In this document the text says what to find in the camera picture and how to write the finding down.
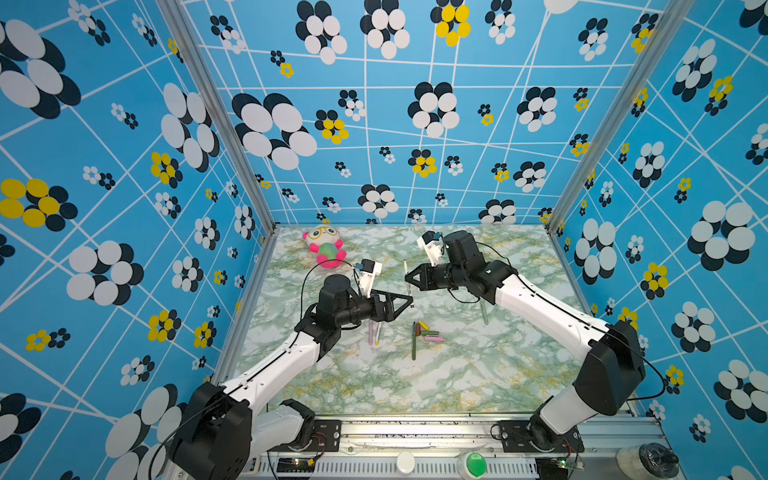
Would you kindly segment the light green pen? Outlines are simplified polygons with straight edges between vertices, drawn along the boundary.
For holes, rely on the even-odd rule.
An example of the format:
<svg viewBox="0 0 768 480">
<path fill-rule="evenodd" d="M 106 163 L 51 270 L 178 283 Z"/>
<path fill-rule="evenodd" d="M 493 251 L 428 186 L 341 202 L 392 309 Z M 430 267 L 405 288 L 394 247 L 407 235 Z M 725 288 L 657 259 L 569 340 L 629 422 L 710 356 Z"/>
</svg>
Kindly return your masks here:
<svg viewBox="0 0 768 480">
<path fill-rule="evenodd" d="M 484 323 L 484 325 L 488 326 L 490 322 L 489 322 L 486 302 L 484 300 L 480 300 L 479 305 L 480 305 L 480 308 L 481 308 L 481 314 L 482 314 L 483 323 Z"/>
</svg>

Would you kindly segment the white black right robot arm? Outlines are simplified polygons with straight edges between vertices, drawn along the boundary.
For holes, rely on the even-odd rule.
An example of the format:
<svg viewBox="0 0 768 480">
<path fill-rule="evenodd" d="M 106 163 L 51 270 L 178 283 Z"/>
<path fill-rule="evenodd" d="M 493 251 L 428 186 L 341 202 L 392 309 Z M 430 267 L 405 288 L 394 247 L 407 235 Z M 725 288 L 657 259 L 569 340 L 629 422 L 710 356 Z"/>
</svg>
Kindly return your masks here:
<svg viewBox="0 0 768 480">
<path fill-rule="evenodd" d="M 466 289 L 518 315 L 556 340 L 580 361 L 573 383 L 530 417 L 530 443 L 551 451 L 566 433 L 597 415 L 613 416 L 646 377 L 638 334 L 632 326 L 589 316 L 536 287 L 508 261 L 488 261 L 472 234 L 429 230 L 417 244 L 428 260 L 405 279 L 421 291 Z"/>
</svg>

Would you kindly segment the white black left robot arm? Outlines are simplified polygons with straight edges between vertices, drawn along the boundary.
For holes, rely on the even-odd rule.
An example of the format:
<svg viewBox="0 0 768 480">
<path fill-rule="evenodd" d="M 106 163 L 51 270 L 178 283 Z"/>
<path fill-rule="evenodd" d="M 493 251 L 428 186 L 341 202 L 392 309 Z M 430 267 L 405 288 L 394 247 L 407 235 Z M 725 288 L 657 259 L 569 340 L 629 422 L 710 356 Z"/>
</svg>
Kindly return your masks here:
<svg viewBox="0 0 768 480">
<path fill-rule="evenodd" d="M 392 322 L 412 302 L 408 295 L 354 288 L 344 275 L 328 276 L 281 346 L 224 384 L 206 382 L 195 390 L 164 442 L 168 460 L 193 479 L 235 479 L 269 450 L 307 442 L 314 412 L 296 400 L 268 410 L 269 401 L 322 359 L 344 331 L 366 320 Z"/>
</svg>

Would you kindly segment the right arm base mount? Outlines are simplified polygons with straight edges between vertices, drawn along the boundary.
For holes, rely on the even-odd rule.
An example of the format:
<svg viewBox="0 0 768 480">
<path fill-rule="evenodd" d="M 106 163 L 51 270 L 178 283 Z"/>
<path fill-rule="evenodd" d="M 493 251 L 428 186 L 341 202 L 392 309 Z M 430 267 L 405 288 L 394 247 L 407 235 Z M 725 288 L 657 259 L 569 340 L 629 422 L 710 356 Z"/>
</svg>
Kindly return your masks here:
<svg viewBox="0 0 768 480">
<path fill-rule="evenodd" d="M 528 420 L 502 420 L 491 427 L 491 436 L 502 444 L 505 453 L 576 454 L 585 451 L 576 427 L 564 434 L 549 431 L 545 425 Z"/>
</svg>

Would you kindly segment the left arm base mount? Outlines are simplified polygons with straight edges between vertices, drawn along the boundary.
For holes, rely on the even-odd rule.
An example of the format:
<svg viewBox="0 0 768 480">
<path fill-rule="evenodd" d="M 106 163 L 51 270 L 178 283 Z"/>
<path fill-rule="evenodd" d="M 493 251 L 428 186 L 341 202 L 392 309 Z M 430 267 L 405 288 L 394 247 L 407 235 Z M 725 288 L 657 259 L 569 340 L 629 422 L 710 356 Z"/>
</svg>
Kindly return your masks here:
<svg viewBox="0 0 768 480">
<path fill-rule="evenodd" d="M 301 424 L 294 438 L 284 445 L 296 452 L 338 452 L 341 440 L 342 422 L 338 419 L 322 419 L 315 412 L 294 399 L 281 402 L 301 418 Z"/>
</svg>

